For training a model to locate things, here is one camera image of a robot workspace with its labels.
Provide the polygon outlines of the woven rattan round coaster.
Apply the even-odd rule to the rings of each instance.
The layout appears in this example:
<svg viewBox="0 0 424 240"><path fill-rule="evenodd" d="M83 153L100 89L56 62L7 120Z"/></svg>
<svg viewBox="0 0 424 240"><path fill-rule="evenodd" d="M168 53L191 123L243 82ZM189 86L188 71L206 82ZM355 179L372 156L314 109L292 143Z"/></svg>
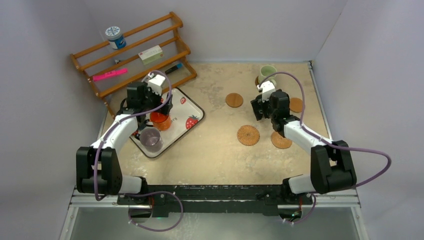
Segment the woven rattan round coaster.
<svg viewBox="0 0 424 240"><path fill-rule="evenodd" d="M260 140L260 132L251 125L243 125L237 130L237 140L244 146L253 146Z"/></svg>

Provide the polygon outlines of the white strawberry metal tray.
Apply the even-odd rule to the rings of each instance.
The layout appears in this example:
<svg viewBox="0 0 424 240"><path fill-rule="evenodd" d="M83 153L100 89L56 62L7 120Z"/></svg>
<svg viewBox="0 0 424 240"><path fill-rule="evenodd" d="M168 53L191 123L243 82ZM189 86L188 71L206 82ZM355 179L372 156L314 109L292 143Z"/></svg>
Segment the white strawberry metal tray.
<svg viewBox="0 0 424 240"><path fill-rule="evenodd" d="M141 122L141 126L143 128L138 128L138 130L130 136L130 139L137 145L141 152L150 159L156 158L164 151L168 150L205 116L203 109L193 102L191 98L189 98L179 88L176 87L172 89L171 93L173 105L169 114L171 118L171 126L165 131L159 130L162 139L162 148L160 151L148 152L140 143L140 132L145 128L155 128L150 121L150 113L147 114L145 116L145 120Z"/></svg>

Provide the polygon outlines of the plain round wooden coaster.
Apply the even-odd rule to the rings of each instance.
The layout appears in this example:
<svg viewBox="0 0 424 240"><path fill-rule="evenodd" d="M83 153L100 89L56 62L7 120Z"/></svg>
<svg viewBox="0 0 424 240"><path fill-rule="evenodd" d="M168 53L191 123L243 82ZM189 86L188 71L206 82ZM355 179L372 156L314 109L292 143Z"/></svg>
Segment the plain round wooden coaster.
<svg viewBox="0 0 424 240"><path fill-rule="evenodd" d="M243 104L243 102L244 102L243 97L236 92L229 93L225 97L225 103L231 108L238 108Z"/></svg>

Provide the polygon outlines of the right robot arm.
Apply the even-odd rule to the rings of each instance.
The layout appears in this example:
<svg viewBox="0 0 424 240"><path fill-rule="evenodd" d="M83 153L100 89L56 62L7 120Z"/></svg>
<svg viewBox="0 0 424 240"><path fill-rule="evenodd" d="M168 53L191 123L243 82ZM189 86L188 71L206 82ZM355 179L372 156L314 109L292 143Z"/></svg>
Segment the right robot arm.
<svg viewBox="0 0 424 240"><path fill-rule="evenodd" d="M283 180L280 196L288 204L304 193L325 194L353 187L357 176L352 156L343 140L332 141L303 125L290 113L289 95L266 81L257 85L259 95L250 103L256 119L270 119L280 136L300 146L310 156L310 173Z"/></svg>

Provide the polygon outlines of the orange mug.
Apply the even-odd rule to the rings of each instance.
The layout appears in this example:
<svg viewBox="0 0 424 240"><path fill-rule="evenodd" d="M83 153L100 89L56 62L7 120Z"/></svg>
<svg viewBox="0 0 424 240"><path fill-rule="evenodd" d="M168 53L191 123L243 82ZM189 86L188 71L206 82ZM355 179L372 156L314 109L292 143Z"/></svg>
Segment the orange mug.
<svg viewBox="0 0 424 240"><path fill-rule="evenodd" d="M172 124L171 117L159 112L151 112L149 115L149 120L152 122L153 127L159 131L166 131L170 128Z"/></svg>

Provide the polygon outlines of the brown wooden round coaster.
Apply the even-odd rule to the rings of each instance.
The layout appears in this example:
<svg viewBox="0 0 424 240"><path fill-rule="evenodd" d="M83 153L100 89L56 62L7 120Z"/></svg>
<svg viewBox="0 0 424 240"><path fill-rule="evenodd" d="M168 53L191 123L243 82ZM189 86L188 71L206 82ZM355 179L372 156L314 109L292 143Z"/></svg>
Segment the brown wooden round coaster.
<svg viewBox="0 0 424 240"><path fill-rule="evenodd" d="M303 100L297 97L290 98L289 109L294 113L301 113L303 111Z"/></svg>

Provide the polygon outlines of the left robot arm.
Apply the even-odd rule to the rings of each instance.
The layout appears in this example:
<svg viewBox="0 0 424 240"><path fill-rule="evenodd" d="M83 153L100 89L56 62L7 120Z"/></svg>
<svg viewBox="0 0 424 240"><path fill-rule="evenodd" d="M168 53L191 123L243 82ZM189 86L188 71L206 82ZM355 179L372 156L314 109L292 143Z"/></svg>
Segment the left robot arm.
<svg viewBox="0 0 424 240"><path fill-rule="evenodd" d="M149 199L144 177L124 175L118 155L126 141L145 127L147 114L168 114L172 109L172 86L168 76L149 72L142 81L129 84L112 125L90 146L76 151L76 189L94 194L97 201L106 196L129 195L138 205Z"/></svg>

